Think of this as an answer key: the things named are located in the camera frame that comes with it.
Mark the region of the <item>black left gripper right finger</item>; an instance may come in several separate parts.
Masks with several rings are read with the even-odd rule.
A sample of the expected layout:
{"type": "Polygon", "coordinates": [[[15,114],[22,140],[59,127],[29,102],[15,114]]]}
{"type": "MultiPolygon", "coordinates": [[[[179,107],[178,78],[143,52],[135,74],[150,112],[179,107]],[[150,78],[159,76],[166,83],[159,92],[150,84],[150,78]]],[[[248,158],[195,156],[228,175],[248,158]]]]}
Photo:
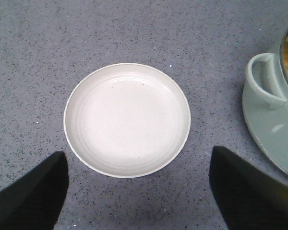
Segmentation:
{"type": "Polygon", "coordinates": [[[213,147],[209,183],[228,229],[288,230],[288,186],[226,147],[213,147]]]}

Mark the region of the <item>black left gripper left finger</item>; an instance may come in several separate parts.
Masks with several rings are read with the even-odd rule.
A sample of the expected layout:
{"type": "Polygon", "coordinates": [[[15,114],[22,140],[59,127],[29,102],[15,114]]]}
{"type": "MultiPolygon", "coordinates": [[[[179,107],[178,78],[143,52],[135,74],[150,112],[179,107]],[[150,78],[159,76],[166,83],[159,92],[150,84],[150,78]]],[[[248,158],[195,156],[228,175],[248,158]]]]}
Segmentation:
{"type": "Polygon", "coordinates": [[[54,152],[0,191],[0,230],[52,230],[69,187],[65,153],[54,152]]]}

